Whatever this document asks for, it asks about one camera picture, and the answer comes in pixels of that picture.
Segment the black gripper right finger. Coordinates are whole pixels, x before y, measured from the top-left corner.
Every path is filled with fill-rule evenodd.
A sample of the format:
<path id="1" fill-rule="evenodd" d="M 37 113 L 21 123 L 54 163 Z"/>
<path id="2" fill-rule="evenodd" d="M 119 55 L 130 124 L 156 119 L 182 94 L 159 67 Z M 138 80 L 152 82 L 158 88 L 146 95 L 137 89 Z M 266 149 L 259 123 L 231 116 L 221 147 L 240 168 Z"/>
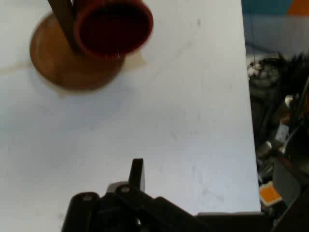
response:
<path id="1" fill-rule="evenodd" d="M 107 232 L 197 232 L 198 220 L 168 200 L 145 192 L 143 159 L 134 159 L 128 181 L 110 184 L 114 206 L 106 216 Z"/>

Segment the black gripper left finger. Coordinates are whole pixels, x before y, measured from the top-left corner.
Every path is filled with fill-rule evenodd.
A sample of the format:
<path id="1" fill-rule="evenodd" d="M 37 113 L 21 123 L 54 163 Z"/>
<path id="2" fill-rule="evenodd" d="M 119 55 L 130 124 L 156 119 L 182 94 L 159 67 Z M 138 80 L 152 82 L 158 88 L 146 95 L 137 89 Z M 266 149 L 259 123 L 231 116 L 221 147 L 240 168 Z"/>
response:
<path id="1" fill-rule="evenodd" d="M 62 232 L 89 232 L 93 209 L 98 203 L 99 195 L 84 192 L 73 196 L 64 219 Z"/>

